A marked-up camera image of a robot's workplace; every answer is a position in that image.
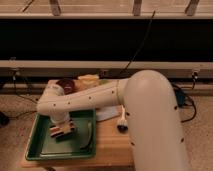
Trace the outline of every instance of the black cable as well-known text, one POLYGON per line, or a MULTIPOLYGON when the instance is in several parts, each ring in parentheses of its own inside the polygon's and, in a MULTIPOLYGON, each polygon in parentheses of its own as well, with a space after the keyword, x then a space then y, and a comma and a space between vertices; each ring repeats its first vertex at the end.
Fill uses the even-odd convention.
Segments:
POLYGON ((19 119, 21 116, 23 115, 27 115, 27 114, 33 114, 35 113, 36 111, 26 111, 26 112, 22 112, 22 113, 19 113, 18 115, 16 116, 7 116, 9 119, 12 119, 12 120, 15 120, 15 119, 19 119))
POLYGON ((184 87, 180 87, 181 89, 191 89, 193 90, 195 88, 195 84, 196 84, 196 79, 193 78, 192 79, 192 86, 191 87, 188 87, 188 86, 184 86, 184 87))
POLYGON ((197 108, 196 108, 196 105, 194 103, 194 100, 192 100, 188 95, 186 97, 188 98, 187 100, 191 103, 191 105, 187 105, 187 106, 192 106, 193 109, 194 109, 194 113, 193 113, 191 118, 182 120, 181 121, 182 123, 189 122, 189 121, 193 120, 197 115, 197 108))
MULTIPOLYGON (((178 89, 178 90, 180 90, 180 91, 183 92, 182 88, 179 87, 179 86, 176 85, 176 84, 173 84, 173 83, 172 83, 172 87, 173 87, 174 89, 178 89)), ((185 97, 186 97, 186 101, 188 101, 188 102, 191 103, 191 104, 185 103, 184 106, 192 106, 193 109, 194 109, 194 113, 193 113, 193 115, 192 115, 191 118, 188 118, 188 119, 185 119, 185 120, 182 120, 182 121, 181 121, 182 123, 185 123, 185 122, 189 122, 189 121, 193 120, 193 119, 196 117, 196 115, 197 115, 197 107, 196 107, 196 105, 195 105, 194 100, 193 100, 188 94, 186 94, 185 92, 183 92, 183 94, 184 94, 185 97)))
POLYGON ((14 87, 14 92, 15 92, 15 94, 16 94, 18 97, 21 97, 21 98, 23 98, 23 99, 29 100, 29 101, 31 101, 31 102, 37 104, 37 102, 34 101, 33 99, 27 98, 27 97, 24 97, 24 96, 18 94, 17 88, 16 88, 16 78, 15 78, 15 77, 16 77, 16 76, 15 76, 15 73, 14 73, 14 75, 13 75, 13 87, 14 87))
POLYGON ((144 36, 144 38, 143 38, 143 41, 141 42, 140 46, 138 47, 138 49, 136 50, 134 56, 133 56, 132 59, 128 62, 128 64, 126 65, 126 67, 123 68, 123 69, 118 73, 118 75, 115 76, 115 78, 119 78, 119 77, 121 76, 121 74, 123 74, 123 73, 128 69, 128 67, 130 66, 130 64, 135 60, 135 58, 137 57, 137 55, 138 55, 138 54, 141 52, 141 50, 143 49, 143 47, 144 47, 144 45, 145 45, 145 43, 146 43, 146 40, 147 40, 147 38, 148 38, 148 36, 149 36, 150 30, 151 30, 151 26, 152 26, 152 20, 153 20, 154 16, 155 16, 155 11, 153 11, 152 16, 151 16, 151 18, 150 18, 150 20, 149 20, 149 24, 148 24, 148 26, 147 26, 146 33, 145 33, 145 36, 144 36))

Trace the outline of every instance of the white robot link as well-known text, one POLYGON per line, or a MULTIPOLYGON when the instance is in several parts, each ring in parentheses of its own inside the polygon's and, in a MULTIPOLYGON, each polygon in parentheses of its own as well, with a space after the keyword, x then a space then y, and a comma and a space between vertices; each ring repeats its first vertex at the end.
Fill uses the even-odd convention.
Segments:
POLYGON ((69 121, 69 112, 124 105, 137 171, 188 171, 188 158, 173 88, 160 73, 137 72, 113 81, 63 95, 59 85, 48 85, 37 111, 53 123, 69 121))

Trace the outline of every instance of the floor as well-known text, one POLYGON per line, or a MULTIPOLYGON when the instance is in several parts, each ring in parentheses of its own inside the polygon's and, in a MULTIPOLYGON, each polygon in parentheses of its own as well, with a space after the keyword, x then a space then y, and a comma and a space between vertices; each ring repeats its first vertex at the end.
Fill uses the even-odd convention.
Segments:
MULTIPOLYGON (((28 96, 36 99, 39 96, 28 96)), ((190 171, 213 170, 213 97, 194 96, 198 115, 183 124, 185 141, 189 155, 190 171)), ((25 111, 35 110, 35 104, 15 95, 0 95, 0 111, 14 117, 25 111)), ((181 118, 187 117, 191 109, 181 110, 181 118)), ((11 119, 7 126, 0 127, 0 171, 40 171, 43 168, 21 168, 20 162, 24 155, 35 113, 21 115, 11 119)), ((58 171, 133 171, 132 167, 110 168, 56 168, 58 171)))

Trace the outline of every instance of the tray rim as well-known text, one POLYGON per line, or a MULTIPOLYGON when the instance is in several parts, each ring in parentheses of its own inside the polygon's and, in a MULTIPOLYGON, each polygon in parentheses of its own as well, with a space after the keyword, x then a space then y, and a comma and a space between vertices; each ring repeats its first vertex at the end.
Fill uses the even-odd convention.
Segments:
POLYGON ((40 117, 48 117, 48 116, 41 115, 41 114, 37 113, 34 124, 33 124, 32 131, 30 133, 30 137, 29 137, 29 140, 28 140, 27 150, 25 152, 25 159, 27 161, 44 161, 44 160, 87 159, 87 158, 94 157, 96 155, 96 111, 95 111, 95 109, 78 110, 78 111, 71 111, 71 112, 69 112, 69 114, 71 114, 72 112, 81 112, 81 111, 91 111, 93 113, 92 127, 93 127, 94 131, 93 131, 92 136, 93 136, 94 148, 92 148, 90 154, 85 154, 84 156, 70 156, 70 157, 66 156, 66 158, 63 158, 63 156, 55 156, 55 157, 47 157, 47 158, 42 158, 42 157, 37 157, 37 156, 29 157, 29 150, 30 150, 30 147, 33 144, 32 138, 34 138, 33 135, 36 132, 36 125, 39 122, 39 118, 40 117))

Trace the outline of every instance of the wooden table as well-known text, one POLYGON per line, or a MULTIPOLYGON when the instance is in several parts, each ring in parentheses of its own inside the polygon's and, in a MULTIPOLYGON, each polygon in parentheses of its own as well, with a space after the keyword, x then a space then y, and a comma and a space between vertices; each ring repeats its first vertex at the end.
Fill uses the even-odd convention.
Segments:
POLYGON ((47 168, 54 166, 72 166, 72 167, 132 166, 133 157, 131 145, 129 142, 129 134, 128 133, 121 134, 117 130, 117 120, 118 117, 115 117, 97 123, 96 155, 93 158, 27 161, 24 155, 21 162, 21 166, 24 168, 29 167, 47 168))

